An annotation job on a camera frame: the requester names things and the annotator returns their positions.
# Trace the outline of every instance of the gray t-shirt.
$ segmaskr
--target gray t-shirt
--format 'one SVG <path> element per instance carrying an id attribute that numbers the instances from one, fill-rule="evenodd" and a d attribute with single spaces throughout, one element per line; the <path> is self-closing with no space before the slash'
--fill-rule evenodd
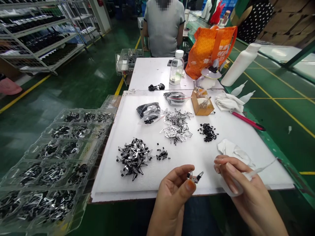
<path id="1" fill-rule="evenodd" d="M 162 10 L 156 0 L 148 0 L 144 20 L 148 24 L 152 56 L 174 57 L 178 28 L 185 22 L 184 5 L 179 0 L 171 0 L 168 8 Z"/>

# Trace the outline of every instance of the white bottle cap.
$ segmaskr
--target white bottle cap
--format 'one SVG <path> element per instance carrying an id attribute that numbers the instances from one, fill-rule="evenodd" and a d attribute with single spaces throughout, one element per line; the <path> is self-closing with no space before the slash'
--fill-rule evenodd
<path id="1" fill-rule="evenodd" d="M 260 44 L 255 44 L 252 43 L 250 45 L 248 45 L 248 47 L 246 48 L 247 52 L 258 52 L 258 50 L 261 48 Z"/>
<path id="2" fill-rule="evenodd" d="M 183 56 L 184 56 L 184 51 L 183 50 L 176 50 L 175 57 L 177 59 L 181 59 Z"/>

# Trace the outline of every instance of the plastic bag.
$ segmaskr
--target plastic bag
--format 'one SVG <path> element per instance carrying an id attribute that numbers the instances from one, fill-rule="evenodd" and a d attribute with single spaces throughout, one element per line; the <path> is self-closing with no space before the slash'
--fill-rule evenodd
<path id="1" fill-rule="evenodd" d="M 175 106 L 182 106 L 184 105 L 191 97 L 187 97 L 182 92 L 166 92 L 164 93 L 164 97 L 167 99 L 169 104 Z"/>
<path id="2" fill-rule="evenodd" d="M 138 124 L 152 124 L 161 119 L 164 115 L 160 113 L 161 108 L 157 102 L 147 103 L 137 107 L 141 120 Z"/>
<path id="3" fill-rule="evenodd" d="M 186 74 L 192 79 L 198 79 L 202 68 L 208 68 L 215 59 L 219 60 L 220 67 L 232 51 L 236 34 L 236 26 L 223 29 L 218 26 L 211 29 L 199 27 L 194 34 L 196 41 L 188 55 Z"/>
<path id="4" fill-rule="evenodd" d="M 161 113 L 152 113 L 150 115 L 144 116 L 139 122 L 139 125 L 150 125 L 152 123 L 157 122 L 159 119 L 164 117 Z"/>

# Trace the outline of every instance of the yellow floor line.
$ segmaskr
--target yellow floor line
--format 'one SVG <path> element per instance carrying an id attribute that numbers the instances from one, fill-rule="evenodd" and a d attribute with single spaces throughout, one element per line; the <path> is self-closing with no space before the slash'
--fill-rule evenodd
<path id="1" fill-rule="evenodd" d="M 137 42 L 137 44 L 135 46 L 135 49 L 138 48 L 140 40 L 141 40 L 141 36 L 139 36 L 138 42 Z M 116 89 L 115 95 L 119 95 L 123 83 L 124 83 L 124 78 L 122 77 L 121 80 L 120 80 L 120 83 L 118 85 L 118 88 Z"/>
<path id="2" fill-rule="evenodd" d="M 303 172 L 300 172 L 301 175 L 315 175 L 315 172 L 314 171 L 303 171 Z"/>
<path id="3" fill-rule="evenodd" d="M 254 84 L 257 85 L 270 99 L 272 99 L 285 113 L 287 113 L 296 123 L 298 123 L 307 133 L 309 133 L 313 138 L 315 138 L 315 134 L 313 134 L 308 128 L 306 128 L 297 118 L 295 118 L 290 112 L 288 112 L 280 103 L 278 103 L 269 93 L 267 93 L 259 84 L 253 80 L 246 72 L 243 72 Z"/>
<path id="4" fill-rule="evenodd" d="M 72 61 L 74 58 L 76 58 L 81 52 L 79 52 L 78 54 L 76 54 L 74 57 L 72 57 L 70 60 L 66 61 L 62 66 L 65 66 L 66 64 L 68 64 L 70 61 Z M 12 100 L 10 103 L 8 103 L 7 105 L 5 105 L 4 107 L 2 107 L 0 109 L 0 114 L 2 112 L 4 112 L 5 110 L 7 110 L 8 108 L 10 108 L 11 106 L 13 106 L 18 100 L 20 100 L 22 97 L 24 97 L 26 94 L 28 94 L 29 92 L 31 92 L 34 88 L 36 88 L 37 86 L 39 86 L 41 83 L 43 83 L 46 79 L 48 79 L 49 77 L 51 77 L 51 74 L 47 75 L 45 78 L 43 78 L 41 81 L 39 81 L 38 83 L 36 83 L 35 85 L 33 85 L 32 87 L 30 87 L 28 90 L 26 90 L 24 93 L 22 93 L 20 96 L 18 96 L 16 99 Z"/>
<path id="5" fill-rule="evenodd" d="M 290 99 L 290 100 L 296 100 L 296 99 L 315 99 L 315 98 L 250 98 L 250 99 Z"/>
<path id="6" fill-rule="evenodd" d="M 7 110 L 8 108 L 10 108 L 11 106 L 13 106 L 18 100 L 20 100 L 22 97 L 24 97 L 25 95 L 27 95 L 29 92 L 31 92 L 34 88 L 36 88 L 37 86 L 39 86 L 41 83 L 43 83 L 46 79 L 48 79 L 49 77 L 51 77 L 51 74 L 47 75 L 45 78 L 43 78 L 41 81 L 37 82 L 35 85 L 33 85 L 32 87 L 30 87 L 28 90 L 26 90 L 24 93 L 22 93 L 20 96 L 18 96 L 16 99 L 14 99 L 13 101 L 11 101 L 10 103 L 8 103 L 7 105 L 5 105 L 4 107 L 2 107 L 0 109 L 0 114 L 2 112 L 4 112 L 5 110 Z"/>
<path id="7" fill-rule="evenodd" d="M 261 66 L 263 69 L 265 69 L 266 71 L 268 71 L 270 74 L 272 74 L 274 77 L 276 77 L 277 79 L 279 79 L 282 83 L 284 83 L 285 85 L 287 85 L 289 88 L 291 88 L 292 90 L 296 91 L 298 94 L 300 94 L 302 97 L 305 97 L 307 100 L 309 100 L 311 103 L 315 104 L 315 101 L 309 99 L 307 96 L 305 96 L 303 93 L 301 93 L 300 91 L 298 91 L 296 88 L 294 88 L 293 86 L 291 86 L 290 84 L 288 84 L 287 82 L 285 82 L 283 79 L 281 79 L 280 77 L 278 77 L 277 75 L 275 75 L 274 73 L 272 73 L 271 71 L 269 71 L 267 68 L 263 67 L 261 64 L 259 64 L 258 62 L 256 62 L 254 60 L 254 62 L 258 65 Z"/>

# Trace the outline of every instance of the hand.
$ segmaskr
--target hand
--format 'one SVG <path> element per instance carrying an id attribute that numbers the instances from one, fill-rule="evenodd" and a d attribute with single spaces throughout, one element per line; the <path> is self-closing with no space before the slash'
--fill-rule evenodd
<path id="1" fill-rule="evenodd" d="M 285 225 L 259 175 L 249 181 L 241 172 L 253 171 L 235 157 L 219 155 L 214 160 L 214 168 L 220 173 L 230 190 L 237 194 L 238 190 L 232 178 L 242 186 L 244 193 L 232 197 L 243 220 L 257 235 L 288 235 Z"/>
<path id="2" fill-rule="evenodd" d="M 196 184 L 186 175 L 194 169 L 193 165 L 176 167 L 161 181 L 148 236 L 181 235 L 184 204 L 196 190 Z"/>

